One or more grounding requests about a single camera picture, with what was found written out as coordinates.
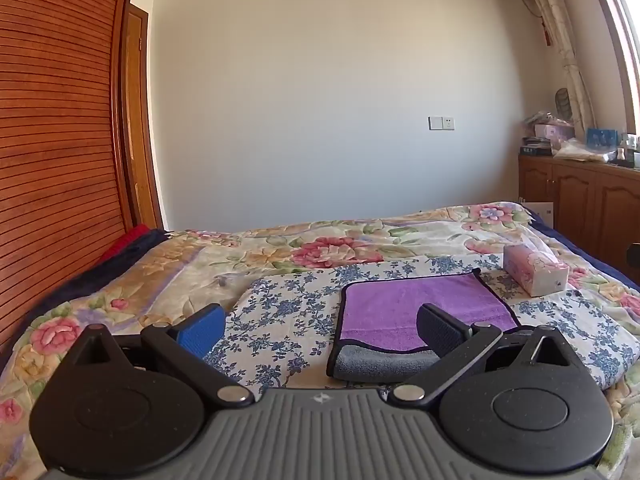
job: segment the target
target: red fabric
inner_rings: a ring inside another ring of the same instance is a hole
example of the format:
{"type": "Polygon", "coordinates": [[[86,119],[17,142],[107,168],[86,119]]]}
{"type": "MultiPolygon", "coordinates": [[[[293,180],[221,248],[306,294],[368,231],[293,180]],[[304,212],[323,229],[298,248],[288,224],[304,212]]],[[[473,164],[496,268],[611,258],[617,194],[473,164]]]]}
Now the red fabric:
{"type": "Polygon", "coordinates": [[[98,264],[101,264],[104,260],[108,260],[112,256],[118,254],[121,250],[123,250],[130,243],[136,241],[143,234],[148,233],[149,228],[144,225],[136,225],[133,229],[130,229],[127,233],[123,234],[120,238],[118,238],[111,247],[109,247],[100,259],[97,261],[98,264]]]}

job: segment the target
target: bed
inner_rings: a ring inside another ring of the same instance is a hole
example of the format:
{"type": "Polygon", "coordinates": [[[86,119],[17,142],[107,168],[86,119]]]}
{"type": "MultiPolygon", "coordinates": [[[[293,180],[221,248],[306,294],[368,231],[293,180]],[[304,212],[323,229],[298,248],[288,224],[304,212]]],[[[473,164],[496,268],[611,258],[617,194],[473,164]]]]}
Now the bed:
{"type": "Polygon", "coordinates": [[[226,333],[206,356],[209,364],[256,395],[269,386],[341,388],[355,384],[325,374],[341,288],[478,267],[520,322],[554,325],[574,345],[594,380],[607,389],[616,419],[599,471],[608,478],[638,477],[640,293],[520,205],[456,206],[236,234],[153,236],[139,238],[40,302],[4,355],[0,478],[31,480],[44,471],[28,433],[29,413],[89,323],[135,334],[219,303],[229,313],[226,333]],[[571,267],[568,290],[533,299],[501,269],[504,245],[523,237],[539,237],[571,267]]]}

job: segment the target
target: door frame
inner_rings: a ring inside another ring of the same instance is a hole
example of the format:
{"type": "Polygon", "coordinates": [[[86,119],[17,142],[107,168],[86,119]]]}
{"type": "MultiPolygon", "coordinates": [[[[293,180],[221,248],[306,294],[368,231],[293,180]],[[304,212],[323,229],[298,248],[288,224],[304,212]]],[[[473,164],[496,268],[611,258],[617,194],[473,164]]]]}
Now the door frame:
{"type": "Polygon", "coordinates": [[[124,146],[124,152],[126,154],[126,160],[124,161],[127,174],[127,195],[129,198],[130,210],[132,213],[132,220],[134,225],[142,223],[140,211],[138,209],[138,201],[136,200],[136,193],[134,189],[134,177],[133,168],[131,167],[131,153],[130,153],[130,140],[129,140],[129,118],[127,114],[127,33],[129,14],[133,14],[142,20],[141,35],[140,35],[140,100],[142,110],[142,133],[145,145],[145,161],[146,161],[146,174],[149,177],[149,191],[151,192],[151,202],[154,209],[154,217],[156,220],[156,226],[159,229],[163,229],[162,213],[160,211],[160,202],[158,199],[158,187],[156,186],[156,173],[154,171],[154,156],[151,149],[151,132],[149,129],[149,110],[148,110],[148,89],[146,85],[146,59],[147,59],[147,47],[148,47],[148,20],[149,15],[144,10],[136,7],[132,3],[128,3],[125,13],[125,27],[123,34],[123,56],[120,67],[121,74],[121,92],[122,92],[122,122],[124,127],[122,129],[122,143],[124,146]]]}

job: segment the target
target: cabinet top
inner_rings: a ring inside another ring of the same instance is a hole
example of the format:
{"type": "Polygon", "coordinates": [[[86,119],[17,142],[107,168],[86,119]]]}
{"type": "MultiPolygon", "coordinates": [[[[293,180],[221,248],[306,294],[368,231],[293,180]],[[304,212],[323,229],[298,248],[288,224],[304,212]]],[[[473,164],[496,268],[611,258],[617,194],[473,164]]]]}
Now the cabinet top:
{"type": "Polygon", "coordinates": [[[580,160],[555,158],[553,156],[519,155],[518,160],[526,164],[553,164],[554,166],[565,166],[567,168],[614,174],[625,178],[640,180],[640,168],[622,168],[621,166],[614,166],[613,164],[605,164],[603,162],[582,162],[580,160]]]}

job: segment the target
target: gray ribbed panel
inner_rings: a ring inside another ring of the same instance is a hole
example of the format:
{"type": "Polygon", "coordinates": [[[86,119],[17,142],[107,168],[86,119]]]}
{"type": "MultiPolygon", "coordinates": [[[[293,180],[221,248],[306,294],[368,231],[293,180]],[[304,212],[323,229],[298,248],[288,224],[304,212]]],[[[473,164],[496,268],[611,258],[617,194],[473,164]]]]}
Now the gray ribbed panel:
{"type": "MultiPolygon", "coordinates": [[[[47,480],[70,480],[58,471],[47,480]]],[[[220,412],[199,440],[140,480],[508,480],[451,449],[429,415],[376,390],[268,390],[220,412]]],[[[602,480],[593,468],[549,478],[602,480]]]]}

